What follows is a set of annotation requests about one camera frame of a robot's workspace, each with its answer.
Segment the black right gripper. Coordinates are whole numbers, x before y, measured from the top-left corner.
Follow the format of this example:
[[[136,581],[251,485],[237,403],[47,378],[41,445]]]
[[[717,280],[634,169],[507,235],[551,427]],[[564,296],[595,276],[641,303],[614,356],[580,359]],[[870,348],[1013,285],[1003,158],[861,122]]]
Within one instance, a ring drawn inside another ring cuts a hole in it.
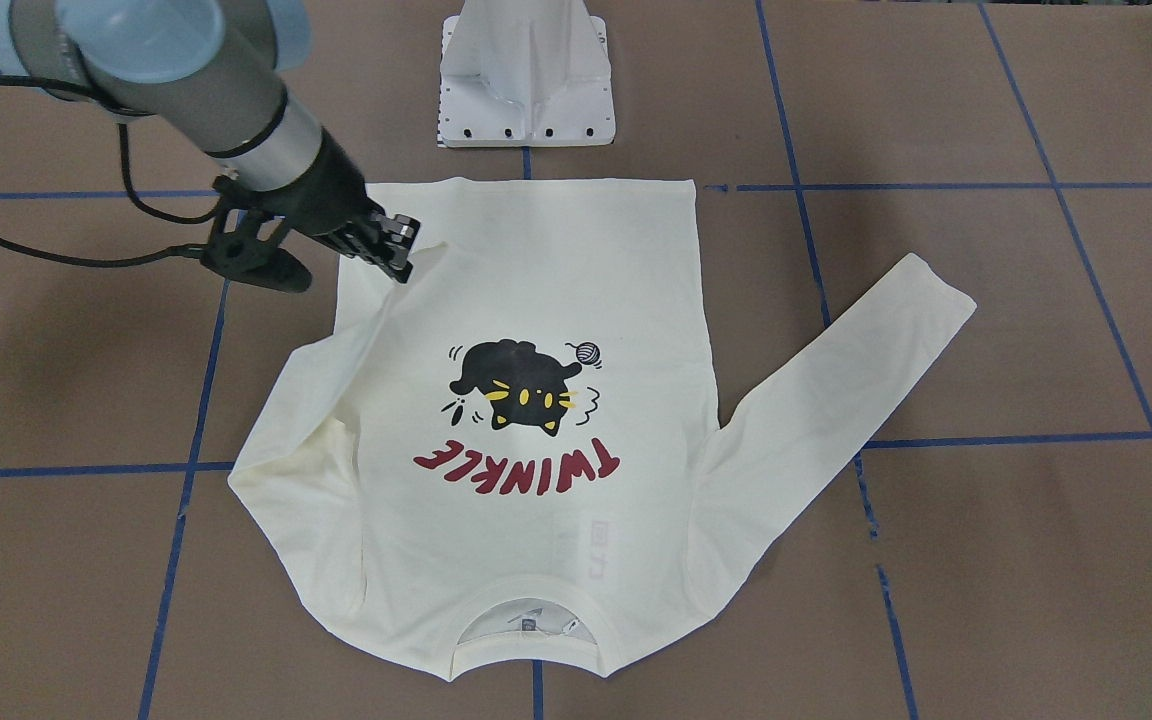
[[[410,281],[419,220],[385,214],[369,196],[364,174],[326,129],[306,172],[266,192],[266,211],[289,220],[293,232],[374,265],[394,282]]]

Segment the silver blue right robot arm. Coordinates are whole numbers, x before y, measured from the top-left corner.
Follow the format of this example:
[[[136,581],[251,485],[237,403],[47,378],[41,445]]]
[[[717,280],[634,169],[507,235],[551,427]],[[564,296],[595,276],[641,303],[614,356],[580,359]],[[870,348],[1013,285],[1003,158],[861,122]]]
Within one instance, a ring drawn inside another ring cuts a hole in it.
[[[124,194],[170,223],[209,223],[205,243],[116,260],[71,258],[0,237],[1,249],[70,266],[129,268],[169,258],[229,281],[300,293],[312,275],[296,232],[404,283],[420,223],[370,199],[364,174],[285,85],[306,60],[301,1],[0,1],[0,88],[86,101],[118,123]],[[215,205],[197,217],[152,209],[134,191],[134,119],[162,118],[220,167]]]

